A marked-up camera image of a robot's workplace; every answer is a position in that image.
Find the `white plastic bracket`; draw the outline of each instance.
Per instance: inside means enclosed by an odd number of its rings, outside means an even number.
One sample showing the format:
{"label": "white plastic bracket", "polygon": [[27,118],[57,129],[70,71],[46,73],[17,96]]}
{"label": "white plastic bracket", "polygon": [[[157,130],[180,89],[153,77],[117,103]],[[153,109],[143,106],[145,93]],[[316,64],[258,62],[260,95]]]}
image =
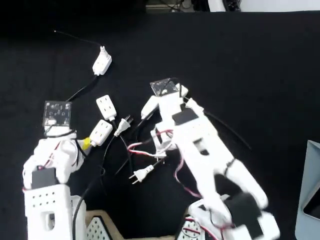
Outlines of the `white plastic bracket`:
{"label": "white plastic bracket", "polygon": [[29,240],[72,239],[71,196],[67,185],[27,190],[24,202]]}

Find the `circuit board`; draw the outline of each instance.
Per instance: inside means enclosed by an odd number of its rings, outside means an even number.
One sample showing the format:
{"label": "circuit board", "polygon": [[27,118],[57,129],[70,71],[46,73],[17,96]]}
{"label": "circuit board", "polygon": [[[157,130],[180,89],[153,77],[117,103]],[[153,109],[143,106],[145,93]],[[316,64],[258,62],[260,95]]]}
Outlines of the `circuit board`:
{"label": "circuit board", "polygon": [[46,101],[43,113],[43,126],[69,127],[71,120],[71,102]]}

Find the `table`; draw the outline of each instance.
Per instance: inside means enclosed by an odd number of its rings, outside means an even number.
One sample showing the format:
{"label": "table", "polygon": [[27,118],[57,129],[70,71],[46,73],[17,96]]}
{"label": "table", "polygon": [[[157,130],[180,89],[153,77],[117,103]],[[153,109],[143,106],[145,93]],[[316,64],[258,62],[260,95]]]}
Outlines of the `table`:
{"label": "table", "polygon": [[[132,114],[137,123],[152,94],[149,82],[180,78],[201,106],[249,142],[252,150],[213,122],[265,190],[281,239],[293,239],[307,140],[320,140],[319,21],[318,12],[175,13],[25,21],[5,29],[0,38],[3,239],[26,238],[21,171],[42,137],[45,100],[63,101],[88,83],[99,53],[97,46],[54,35],[52,28],[101,42],[113,58],[98,86],[72,104],[71,124],[80,138],[102,118],[96,98],[109,94],[118,116]],[[152,117],[141,137],[147,138],[159,120]],[[80,195],[98,174],[103,152],[95,149],[70,178],[72,194]],[[106,210],[125,238],[174,234],[196,200],[173,178],[177,155],[170,154],[137,185],[128,180],[127,168],[113,177],[125,158],[116,141],[105,164],[107,196],[97,184],[85,199],[87,208]],[[134,162],[139,169],[152,159]],[[195,187],[187,168],[180,178]],[[217,181],[219,191],[236,190]]]}

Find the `gray object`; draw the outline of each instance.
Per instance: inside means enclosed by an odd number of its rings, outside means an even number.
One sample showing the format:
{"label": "gray object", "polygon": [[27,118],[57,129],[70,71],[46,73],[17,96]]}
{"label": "gray object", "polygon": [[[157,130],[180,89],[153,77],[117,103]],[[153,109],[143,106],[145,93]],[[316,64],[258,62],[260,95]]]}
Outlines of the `gray object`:
{"label": "gray object", "polygon": [[303,207],[320,183],[320,143],[308,140],[304,171],[295,225],[298,240],[316,240],[320,235],[320,220],[304,214]]}

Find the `white power outlet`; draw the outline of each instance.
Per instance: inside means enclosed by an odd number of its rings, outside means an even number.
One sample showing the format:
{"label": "white power outlet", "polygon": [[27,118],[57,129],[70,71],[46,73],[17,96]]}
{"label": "white power outlet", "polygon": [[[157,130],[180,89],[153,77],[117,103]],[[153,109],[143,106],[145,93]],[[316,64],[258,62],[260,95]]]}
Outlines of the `white power outlet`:
{"label": "white power outlet", "polygon": [[102,96],[96,100],[100,112],[105,120],[114,120],[117,116],[117,112],[114,104],[112,103],[109,95]]}
{"label": "white power outlet", "polygon": [[101,146],[110,135],[112,130],[112,125],[101,119],[90,134],[89,138],[91,140],[91,145],[94,147],[96,145]]}

